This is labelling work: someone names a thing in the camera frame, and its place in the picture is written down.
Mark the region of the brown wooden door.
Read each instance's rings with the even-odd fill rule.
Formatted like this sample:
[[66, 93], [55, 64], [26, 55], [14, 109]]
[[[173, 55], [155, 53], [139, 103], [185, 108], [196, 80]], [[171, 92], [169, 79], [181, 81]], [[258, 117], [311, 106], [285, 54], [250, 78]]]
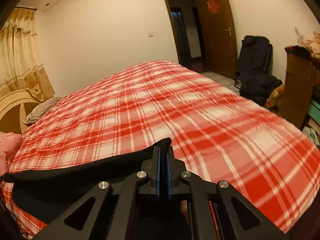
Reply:
[[196, 0], [196, 6], [206, 67], [212, 72], [235, 79], [238, 52], [229, 0]]

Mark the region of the beige patterned curtain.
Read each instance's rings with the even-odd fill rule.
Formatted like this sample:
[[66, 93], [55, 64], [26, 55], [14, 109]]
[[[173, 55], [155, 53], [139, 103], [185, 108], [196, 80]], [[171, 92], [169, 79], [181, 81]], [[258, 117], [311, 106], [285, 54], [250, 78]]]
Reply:
[[1, 97], [26, 90], [44, 102], [55, 92], [37, 55], [35, 11], [16, 8], [1, 29]]

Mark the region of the pink blanket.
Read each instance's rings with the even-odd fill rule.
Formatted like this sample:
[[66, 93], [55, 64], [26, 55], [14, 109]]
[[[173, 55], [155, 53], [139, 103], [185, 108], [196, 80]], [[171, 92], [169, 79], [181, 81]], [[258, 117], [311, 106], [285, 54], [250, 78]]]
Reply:
[[23, 137], [21, 134], [15, 133], [3, 133], [1, 132], [0, 136], [0, 159], [1, 159], [1, 174], [0, 176], [5, 175], [8, 170], [10, 163], [18, 151]]

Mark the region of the brown wooden cabinet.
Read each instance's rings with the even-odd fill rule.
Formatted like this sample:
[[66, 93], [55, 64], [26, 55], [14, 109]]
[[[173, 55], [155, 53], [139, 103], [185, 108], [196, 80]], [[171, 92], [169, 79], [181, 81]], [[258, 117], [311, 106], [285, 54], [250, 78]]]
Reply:
[[318, 70], [319, 59], [311, 56], [305, 59], [292, 53], [287, 54], [280, 115], [298, 129], [302, 129], [305, 124]]

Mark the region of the black bag on floor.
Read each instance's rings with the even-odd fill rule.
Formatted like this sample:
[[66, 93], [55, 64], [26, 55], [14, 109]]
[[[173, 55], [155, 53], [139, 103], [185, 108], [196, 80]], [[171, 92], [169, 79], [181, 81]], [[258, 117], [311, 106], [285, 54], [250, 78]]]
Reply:
[[275, 76], [268, 74], [246, 75], [241, 78], [240, 96], [263, 106], [272, 91], [283, 84]]

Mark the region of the red plaid bed cover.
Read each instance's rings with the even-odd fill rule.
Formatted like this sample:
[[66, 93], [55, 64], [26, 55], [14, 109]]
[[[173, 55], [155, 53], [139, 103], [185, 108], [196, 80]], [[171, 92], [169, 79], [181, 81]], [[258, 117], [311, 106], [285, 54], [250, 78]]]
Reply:
[[293, 124], [172, 61], [62, 98], [23, 134], [10, 173], [111, 160], [170, 138], [203, 179], [229, 181], [284, 232], [319, 192], [319, 150]]

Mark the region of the cream wooden headboard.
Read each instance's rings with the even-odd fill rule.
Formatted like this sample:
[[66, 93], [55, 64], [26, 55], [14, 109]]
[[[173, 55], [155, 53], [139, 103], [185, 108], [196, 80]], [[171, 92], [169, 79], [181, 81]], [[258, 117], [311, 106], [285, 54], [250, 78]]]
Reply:
[[40, 103], [23, 89], [3, 96], [1, 98], [1, 132], [23, 134], [28, 128], [23, 120]]

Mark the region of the grey striped pillow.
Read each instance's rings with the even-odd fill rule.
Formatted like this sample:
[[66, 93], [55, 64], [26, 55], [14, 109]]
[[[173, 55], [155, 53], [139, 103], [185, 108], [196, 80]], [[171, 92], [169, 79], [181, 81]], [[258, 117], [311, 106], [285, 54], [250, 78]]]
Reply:
[[23, 120], [25, 125], [32, 125], [36, 123], [49, 109], [57, 104], [62, 97], [52, 97], [45, 102], [37, 105]]

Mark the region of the black pants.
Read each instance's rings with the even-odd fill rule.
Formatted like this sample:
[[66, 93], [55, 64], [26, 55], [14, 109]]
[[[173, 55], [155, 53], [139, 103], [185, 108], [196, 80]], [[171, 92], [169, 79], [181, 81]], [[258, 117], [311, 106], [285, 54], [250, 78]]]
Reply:
[[48, 224], [101, 181], [116, 183], [152, 158], [154, 147], [168, 150], [172, 140], [162, 139], [143, 150], [91, 163], [54, 170], [26, 170], [6, 174], [12, 183], [12, 200], [26, 213]]

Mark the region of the clothes pile on cabinet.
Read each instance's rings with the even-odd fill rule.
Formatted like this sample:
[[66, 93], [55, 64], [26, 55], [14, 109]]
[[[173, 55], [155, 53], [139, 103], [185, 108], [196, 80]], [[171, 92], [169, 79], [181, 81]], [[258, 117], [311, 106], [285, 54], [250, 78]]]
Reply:
[[297, 44], [285, 47], [285, 51], [289, 54], [302, 57], [303, 59], [319, 60], [319, 32], [313, 31], [312, 38], [306, 38], [295, 27]]

